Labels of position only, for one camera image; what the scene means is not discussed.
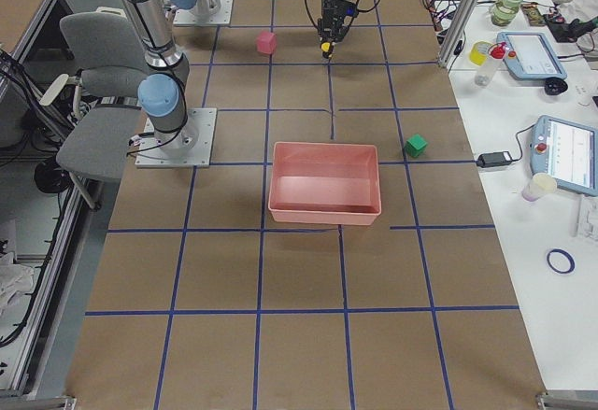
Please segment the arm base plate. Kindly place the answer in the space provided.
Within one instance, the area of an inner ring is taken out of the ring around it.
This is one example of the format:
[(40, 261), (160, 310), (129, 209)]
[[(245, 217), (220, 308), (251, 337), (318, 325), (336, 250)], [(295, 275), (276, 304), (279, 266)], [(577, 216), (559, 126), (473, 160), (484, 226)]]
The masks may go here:
[(173, 2), (176, 13), (173, 24), (177, 27), (227, 26), (231, 23), (234, 0), (178, 0)]
[(216, 108), (189, 108), (187, 122), (180, 133), (156, 133), (146, 118), (143, 137), (135, 157), (137, 168), (209, 167), (217, 121)]

